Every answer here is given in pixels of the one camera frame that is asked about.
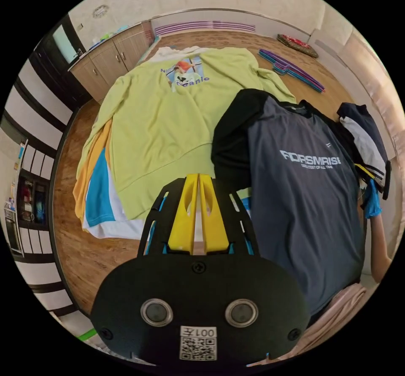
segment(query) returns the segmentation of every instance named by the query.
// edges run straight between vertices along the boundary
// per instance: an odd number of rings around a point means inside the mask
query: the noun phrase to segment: sticker label
[[[180,359],[216,360],[216,327],[180,327]]]

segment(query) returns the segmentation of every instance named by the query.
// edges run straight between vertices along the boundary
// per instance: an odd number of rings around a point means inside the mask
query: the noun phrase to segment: qr code
[[[216,338],[181,337],[180,359],[216,360]]]

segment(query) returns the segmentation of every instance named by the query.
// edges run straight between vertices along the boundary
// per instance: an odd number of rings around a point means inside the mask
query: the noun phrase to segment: person
[[[377,286],[384,278],[392,260],[388,256],[387,244],[384,235],[382,208],[378,191],[373,180],[370,180],[364,194],[364,216],[370,220],[371,227],[371,275],[376,285],[366,289],[360,283],[355,283],[337,293],[329,303],[326,311],[317,321],[309,326],[303,333],[297,345],[287,354],[275,358],[266,358],[249,366],[267,365],[269,363],[286,360],[309,351],[325,342],[345,324],[347,324],[364,306]]]

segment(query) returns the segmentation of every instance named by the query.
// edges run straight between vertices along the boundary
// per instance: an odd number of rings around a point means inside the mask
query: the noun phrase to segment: yellow shirt
[[[192,173],[214,177],[211,143],[239,90],[256,88],[280,101],[295,97],[247,49],[212,49],[183,60],[144,63],[110,89],[86,142],[112,118],[110,169],[128,219],[149,211],[167,183]]]

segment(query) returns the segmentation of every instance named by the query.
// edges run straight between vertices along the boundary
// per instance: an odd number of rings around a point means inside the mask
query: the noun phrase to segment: black and white striped wall
[[[11,89],[0,126],[14,142],[27,140],[20,174],[47,185],[51,190],[48,204],[52,199],[55,161],[74,117],[75,113],[47,87],[27,60]],[[78,310],[65,283],[54,248],[51,217],[47,227],[20,227],[24,256],[14,256],[14,260],[37,299],[78,336],[92,326]]]

